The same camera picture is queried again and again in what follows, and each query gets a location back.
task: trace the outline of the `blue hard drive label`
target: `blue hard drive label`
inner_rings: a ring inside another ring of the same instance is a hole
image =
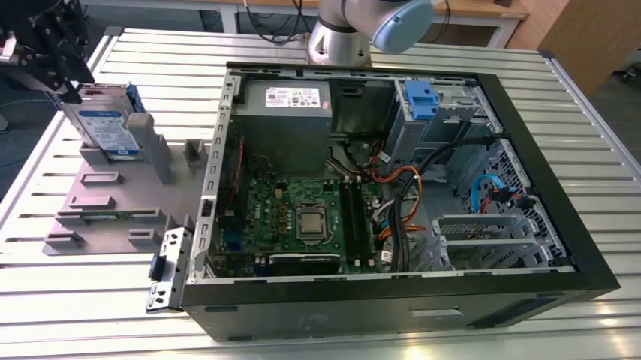
[[[111,155],[136,155],[139,144],[124,128],[123,114],[117,111],[79,111],[85,129],[100,149]]]

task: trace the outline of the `table leg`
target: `table leg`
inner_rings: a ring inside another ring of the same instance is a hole
[[[519,19],[501,19],[501,25],[494,30],[494,34],[491,35],[490,42],[487,43],[487,47],[494,47],[502,49],[507,45],[507,41],[514,34],[514,30],[517,29],[517,25],[519,24]]]
[[[222,20],[222,30],[227,34],[239,33],[239,21],[236,18],[238,7],[234,4],[220,4],[218,6],[218,11],[220,12]]]

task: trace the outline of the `chip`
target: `chip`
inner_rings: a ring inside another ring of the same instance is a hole
[[[323,232],[323,216],[319,213],[300,214],[300,233],[320,234]]]

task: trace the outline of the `side panel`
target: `side panel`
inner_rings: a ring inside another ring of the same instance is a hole
[[[509,326],[571,296],[543,293],[186,307],[216,340],[307,338]]]

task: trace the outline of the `aluminum table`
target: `aluminum table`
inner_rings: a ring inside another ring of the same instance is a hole
[[[304,47],[254,35],[125,29],[89,61],[101,83],[137,85],[170,143],[210,141],[226,62],[303,63]],[[641,356],[640,165],[554,59],[537,52],[372,49],[374,66],[497,74],[622,289],[510,328],[216,343],[184,313],[144,312],[151,254],[45,256],[83,159],[59,113],[0,206],[0,356],[180,359],[618,359]]]

